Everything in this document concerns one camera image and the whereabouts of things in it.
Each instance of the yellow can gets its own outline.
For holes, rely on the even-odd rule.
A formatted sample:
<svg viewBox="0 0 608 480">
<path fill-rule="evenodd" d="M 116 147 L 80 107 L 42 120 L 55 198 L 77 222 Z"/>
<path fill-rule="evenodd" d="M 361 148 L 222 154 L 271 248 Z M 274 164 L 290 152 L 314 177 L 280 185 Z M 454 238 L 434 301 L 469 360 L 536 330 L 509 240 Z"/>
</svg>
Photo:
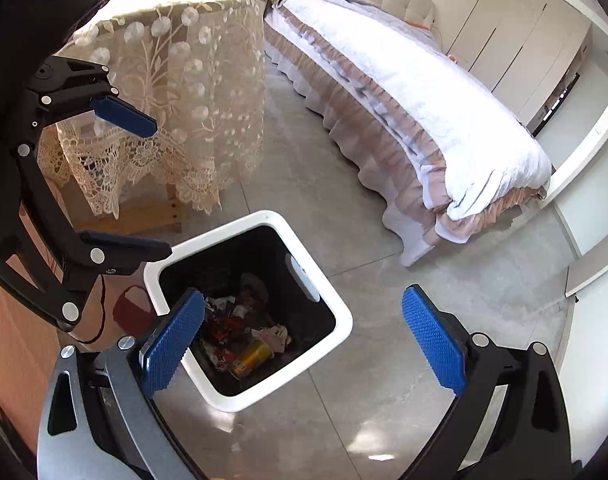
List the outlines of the yellow can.
<svg viewBox="0 0 608 480">
<path fill-rule="evenodd" d="M 253 339 L 230 365 L 230 372 L 237 379 L 244 379 L 260 364 L 274 356 L 273 350 L 261 339 Z"/>
</svg>

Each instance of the trash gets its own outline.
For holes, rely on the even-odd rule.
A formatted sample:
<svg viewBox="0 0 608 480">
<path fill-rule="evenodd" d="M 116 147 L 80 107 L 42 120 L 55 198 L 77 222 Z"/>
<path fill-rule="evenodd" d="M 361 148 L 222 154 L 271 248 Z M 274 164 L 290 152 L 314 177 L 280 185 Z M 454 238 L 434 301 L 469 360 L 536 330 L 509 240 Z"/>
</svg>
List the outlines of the trash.
<svg viewBox="0 0 608 480">
<path fill-rule="evenodd" d="M 206 319 L 197 340 L 218 372 L 247 378 L 290 343 L 289 331 L 268 314 L 269 293 L 254 274 L 244 272 L 237 296 L 206 298 Z"/>
<path fill-rule="evenodd" d="M 251 330 L 251 335 L 264 341 L 264 343 L 271 347 L 273 352 L 278 354 L 283 354 L 286 346 L 290 343 L 289 331 L 283 325 L 262 328 L 261 330 Z"/>
<path fill-rule="evenodd" d="M 230 372 L 237 379 L 244 379 L 267 359 L 272 359 L 274 352 L 261 339 L 253 339 L 237 359 L 230 365 Z"/>
<path fill-rule="evenodd" d="M 234 317 L 241 317 L 242 319 L 244 319 L 244 316 L 246 314 L 248 314 L 248 311 L 250 310 L 250 308 L 248 308 L 245 305 L 237 305 L 233 311 L 233 313 L 231 314 L 231 316 Z"/>
<path fill-rule="evenodd" d="M 202 341 L 204 352 L 209 357 L 210 362 L 215 365 L 216 370 L 225 372 L 230 364 L 235 360 L 235 354 L 226 348 L 217 348 L 207 341 Z"/>
</svg>

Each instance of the bed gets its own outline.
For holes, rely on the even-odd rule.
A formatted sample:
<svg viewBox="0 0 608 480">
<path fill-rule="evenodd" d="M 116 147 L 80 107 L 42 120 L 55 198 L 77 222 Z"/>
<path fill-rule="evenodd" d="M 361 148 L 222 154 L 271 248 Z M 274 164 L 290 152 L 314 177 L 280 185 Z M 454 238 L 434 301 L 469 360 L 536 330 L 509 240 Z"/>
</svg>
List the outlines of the bed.
<svg viewBox="0 0 608 480">
<path fill-rule="evenodd" d="M 441 53 L 430 0 L 269 0 L 265 52 L 359 180 L 410 266 L 543 198 L 551 165 L 492 94 Z"/>
</svg>

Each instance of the lace tablecloth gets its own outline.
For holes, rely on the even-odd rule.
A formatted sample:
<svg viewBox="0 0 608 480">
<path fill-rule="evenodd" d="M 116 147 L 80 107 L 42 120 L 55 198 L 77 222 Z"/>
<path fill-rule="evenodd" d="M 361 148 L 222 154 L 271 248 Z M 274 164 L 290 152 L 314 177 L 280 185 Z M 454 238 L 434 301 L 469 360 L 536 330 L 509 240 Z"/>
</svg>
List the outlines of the lace tablecloth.
<svg viewBox="0 0 608 480">
<path fill-rule="evenodd" d="M 258 0 L 111 0 L 58 54 L 108 66 L 159 129 L 140 139 L 93 112 L 57 123 L 42 134 L 43 173 L 60 186 L 72 174 L 95 215 L 118 218 L 124 186 L 149 173 L 209 212 L 260 160 L 262 52 Z"/>
</svg>

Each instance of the white comforter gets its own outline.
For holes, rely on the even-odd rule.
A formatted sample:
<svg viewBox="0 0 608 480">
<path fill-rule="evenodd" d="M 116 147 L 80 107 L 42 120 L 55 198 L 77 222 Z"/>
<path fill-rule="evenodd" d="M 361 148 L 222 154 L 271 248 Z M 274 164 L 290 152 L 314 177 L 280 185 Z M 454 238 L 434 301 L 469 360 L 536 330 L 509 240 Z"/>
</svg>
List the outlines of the white comforter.
<svg viewBox="0 0 608 480">
<path fill-rule="evenodd" d="M 513 113 L 430 44 L 352 2 L 285 0 L 283 5 L 388 92 L 437 143 L 446 162 L 450 219 L 479 213 L 513 188 L 537 189 L 549 179 L 548 157 Z M 407 138 L 402 142 L 415 157 L 424 202 L 432 208 L 430 167 Z"/>
</svg>

